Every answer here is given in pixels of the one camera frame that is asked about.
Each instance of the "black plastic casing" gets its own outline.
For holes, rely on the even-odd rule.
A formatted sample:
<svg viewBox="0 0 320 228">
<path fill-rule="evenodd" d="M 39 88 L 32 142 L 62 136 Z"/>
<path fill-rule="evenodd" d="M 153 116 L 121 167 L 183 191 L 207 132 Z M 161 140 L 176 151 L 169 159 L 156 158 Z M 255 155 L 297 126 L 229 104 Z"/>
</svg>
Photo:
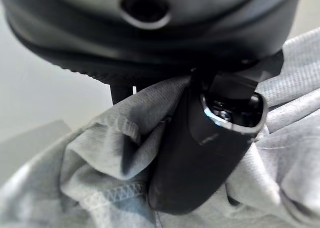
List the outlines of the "black plastic casing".
<svg viewBox="0 0 320 228">
<path fill-rule="evenodd" d="M 166 128 L 148 190 L 151 208 L 187 214 L 225 182 L 256 133 L 218 126 L 204 112 L 199 92 L 187 88 Z"/>
<path fill-rule="evenodd" d="M 263 60 L 281 49 L 298 3 L 245 0 L 198 23 L 146 31 L 62 0 L 2 1 L 14 33 L 36 54 L 104 83 L 130 86 L 147 86 L 195 67 L 228 71 L 215 66 L 217 59 L 235 66 Z"/>
</svg>

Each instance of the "stitched seam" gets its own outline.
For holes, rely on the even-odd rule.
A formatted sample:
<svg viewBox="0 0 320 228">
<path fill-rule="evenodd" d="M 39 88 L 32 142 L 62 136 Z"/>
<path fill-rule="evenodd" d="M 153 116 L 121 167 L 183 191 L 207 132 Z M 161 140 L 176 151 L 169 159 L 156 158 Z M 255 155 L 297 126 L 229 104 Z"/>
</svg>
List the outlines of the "stitched seam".
<svg viewBox="0 0 320 228">
<path fill-rule="evenodd" d="M 86 197 L 80 203 L 86 210 L 90 211 L 129 198 L 134 198 L 139 195 L 145 195 L 145 193 L 146 188 L 144 184 L 131 183 L 106 191 L 95 192 L 94 194 Z"/>
</svg>

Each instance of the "gray surface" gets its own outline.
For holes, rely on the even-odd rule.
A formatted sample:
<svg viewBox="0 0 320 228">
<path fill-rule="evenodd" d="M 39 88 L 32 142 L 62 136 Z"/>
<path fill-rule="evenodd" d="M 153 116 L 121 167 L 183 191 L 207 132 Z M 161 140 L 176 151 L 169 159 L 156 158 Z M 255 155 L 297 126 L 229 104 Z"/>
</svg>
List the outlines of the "gray surface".
<svg viewBox="0 0 320 228">
<path fill-rule="evenodd" d="M 70 131 L 63 121 L 56 121 L 0 142 L 0 186 L 44 147 Z"/>
</svg>

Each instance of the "gray t-shirt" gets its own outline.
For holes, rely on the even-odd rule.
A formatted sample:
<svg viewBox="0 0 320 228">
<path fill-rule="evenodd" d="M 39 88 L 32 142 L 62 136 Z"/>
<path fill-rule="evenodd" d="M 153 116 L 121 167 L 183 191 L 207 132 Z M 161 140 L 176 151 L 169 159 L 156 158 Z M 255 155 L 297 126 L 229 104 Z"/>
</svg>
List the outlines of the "gray t-shirt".
<svg viewBox="0 0 320 228">
<path fill-rule="evenodd" d="M 161 121 L 189 81 L 179 77 L 116 104 L 24 165 L 0 190 L 0 227 L 320 227 L 320 29 L 286 42 L 284 53 L 281 75 L 257 89 L 272 110 L 263 131 L 194 212 L 173 216 L 146 201 Z"/>
</svg>

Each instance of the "black device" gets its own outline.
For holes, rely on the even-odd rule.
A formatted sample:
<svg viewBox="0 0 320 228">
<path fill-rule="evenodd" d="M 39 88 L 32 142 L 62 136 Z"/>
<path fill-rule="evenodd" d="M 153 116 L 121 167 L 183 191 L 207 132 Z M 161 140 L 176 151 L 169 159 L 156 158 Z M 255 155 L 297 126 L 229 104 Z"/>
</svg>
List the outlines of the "black device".
<svg viewBox="0 0 320 228">
<path fill-rule="evenodd" d="M 280 73 L 298 0 L 2 0 L 15 36 L 116 103 L 191 75 L 150 178 L 153 209 L 185 214 L 227 179 L 267 116 L 259 82 Z"/>
</svg>

